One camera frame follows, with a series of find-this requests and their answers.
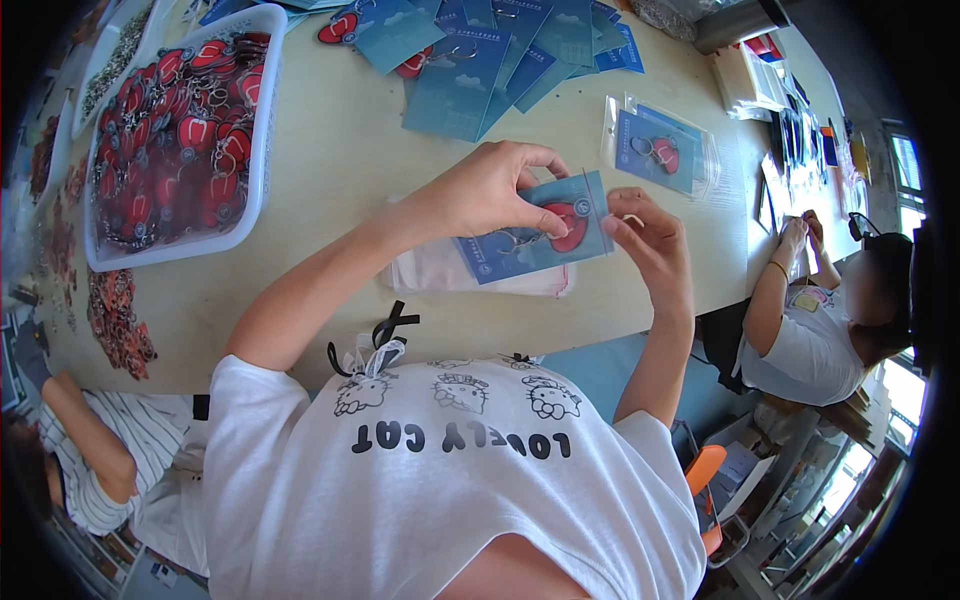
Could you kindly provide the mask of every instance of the wooden table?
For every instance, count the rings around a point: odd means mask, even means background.
[[[556,148],[573,170],[600,169],[607,189],[643,185],[683,221],[689,240],[698,313],[743,300],[772,250],[753,222],[760,159],[769,149],[768,126],[731,120],[724,112],[708,60],[626,13],[646,74],[609,71],[561,84],[528,114],[508,112],[486,139],[510,138]],[[378,76],[348,48],[321,47],[315,40],[325,23],[311,17],[283,43],[273,144],[269,205],[245,242],[218,254],[135,269],[133,310],[150,329],[159,358],[148,364],[149,380],[134,381],[112,369],[90,327],[86,311],[86,268],[81,211],[66,218],[78,231],[74,266],[80,292],[74,334],[50,303],[39,316],[53,316],[53,369],[68,369],[81,385],[116,391],[202,393],[224,343],[244,309],[267,285],[312,252],[374,214],[392,194],[405,194],[453,165],[473,144],[408,132],[400,127],[403,86],[395,74]],[[813,57],[795,64],[813,96],[828,75]],[[693,201],[652,182],[603,164],[600,154],[604,100],[635,94],[713,133],[723,173],[718,189]],[[842,123],[839,108],[832,115]],[[74,146],[75,163],[86,154],[90,132]],[[810,201],[825,216],[828,247],[836,258],[853,252],[841,238],[845,224],[831,221],[832,193]],[[409,339],[404,361],[442,357],[491,357],[499,352],[544,354],[610,340],[648,329],[653,310],[634,264],[623,251],[578,265],[576,285],[561,300],[497,294],[438,293],[402,298],[406,313],[421,324],[402,328]],[[47,293],[57,293],[52,283]],[[351,349],[358,332],[386,318],[396,299],[372,281],[340,308],[293,370],[307,387],[325,383],[332,369],[325,346]]]

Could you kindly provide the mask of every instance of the clear plastic bag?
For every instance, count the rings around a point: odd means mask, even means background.
[[[716,186],[720,178],[720,158],[717,153],[713,134],[670,114],[662,108],[655,108],[641,103],[633,94],[625,94],[620,100],[607,96],[604,110],[603,137],[600,146],[600,156],[607,166],[618,168],[618,161],[625,160],[625,155],[635,149],[618,148],[617,132],[620,127],[620,110],[640,117],[645,123],[654,126],[658,131],[668,132],[671,139],[679,139],[684,144],[693,147],[692,185],[676,185],[665,182],[664,178],[645,178],[654,183],[675,189],[690,198],[702,200]]]
[[[402,196],[387,202],[394,204]],[[425,292],[497,292],[562,298],[573,289],[575,267],[561,265],[527,275],[480,285],[464,263],[453,240],[443,238],[404,252],[380,272],[384,285],[398,294]]]

